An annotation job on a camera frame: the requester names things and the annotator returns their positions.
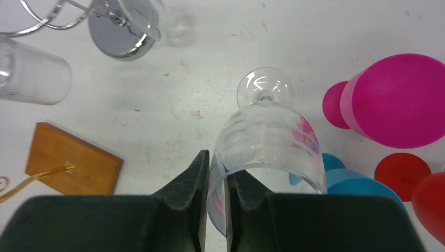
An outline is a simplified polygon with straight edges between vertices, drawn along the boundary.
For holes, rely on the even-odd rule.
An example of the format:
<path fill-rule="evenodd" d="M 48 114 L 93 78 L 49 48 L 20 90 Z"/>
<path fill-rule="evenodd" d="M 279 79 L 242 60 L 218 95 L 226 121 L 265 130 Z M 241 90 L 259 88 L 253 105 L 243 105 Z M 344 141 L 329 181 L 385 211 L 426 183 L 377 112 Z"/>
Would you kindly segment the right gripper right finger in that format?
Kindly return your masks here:
<path fill-rule="evenodd" d="M 247 171 L 225 187 L 229 251 L 424 251 L 387 197 L 274 193 Z"/>

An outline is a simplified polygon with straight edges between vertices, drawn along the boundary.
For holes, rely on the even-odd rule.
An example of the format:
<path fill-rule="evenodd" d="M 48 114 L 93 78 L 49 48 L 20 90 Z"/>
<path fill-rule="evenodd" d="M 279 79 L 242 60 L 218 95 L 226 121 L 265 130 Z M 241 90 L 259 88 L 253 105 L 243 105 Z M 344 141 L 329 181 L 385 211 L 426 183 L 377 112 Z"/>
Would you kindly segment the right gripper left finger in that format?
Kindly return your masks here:
<path fill-rule="evenodd" d="M 204 251 L 209 152 L 152 195 L 37 196 L 13 215 L 1 251 Z"/>

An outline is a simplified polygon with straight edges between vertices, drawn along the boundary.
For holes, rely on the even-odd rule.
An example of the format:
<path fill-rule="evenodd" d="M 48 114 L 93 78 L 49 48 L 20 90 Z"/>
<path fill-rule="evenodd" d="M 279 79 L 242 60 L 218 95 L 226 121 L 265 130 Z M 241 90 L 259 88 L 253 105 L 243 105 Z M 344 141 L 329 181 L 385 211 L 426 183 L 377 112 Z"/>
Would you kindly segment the blue wine glass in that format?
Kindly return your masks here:
<path fill-rule="evenodd" d="M 395 200 L 402 207 L 405 206 L 400 197 L 385 184 L 347 169 L 344 163 L 332 154 L 323 153 L 322 158 L 328 194 L 384 196 Z"/>

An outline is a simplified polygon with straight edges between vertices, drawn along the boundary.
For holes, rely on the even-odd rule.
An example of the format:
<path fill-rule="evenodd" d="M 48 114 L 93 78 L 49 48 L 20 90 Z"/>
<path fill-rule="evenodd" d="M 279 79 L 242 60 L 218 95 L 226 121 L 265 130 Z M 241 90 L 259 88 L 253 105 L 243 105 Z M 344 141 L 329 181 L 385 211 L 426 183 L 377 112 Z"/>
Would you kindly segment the red wine glass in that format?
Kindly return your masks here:
<path fill-rule="evenodd" d="M 393 153 L 376 166 L 374 178 L 411 202 L 423 227 L 444 244 L 444 171 L 432 173 L 428 164 L 411 153 Z"/>

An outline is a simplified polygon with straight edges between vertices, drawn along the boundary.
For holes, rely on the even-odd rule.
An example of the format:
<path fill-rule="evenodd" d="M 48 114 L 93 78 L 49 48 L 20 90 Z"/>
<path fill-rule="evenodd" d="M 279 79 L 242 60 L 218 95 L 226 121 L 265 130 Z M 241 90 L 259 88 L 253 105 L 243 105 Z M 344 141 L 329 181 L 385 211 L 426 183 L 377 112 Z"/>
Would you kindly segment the pink wine glass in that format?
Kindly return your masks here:
<path fill-rule="evenodd" d="M 381 59 L 331 86 L 322 101 L 328 122 L 396 149 L 444 137 L 444 63 L 420 54 Z"/>

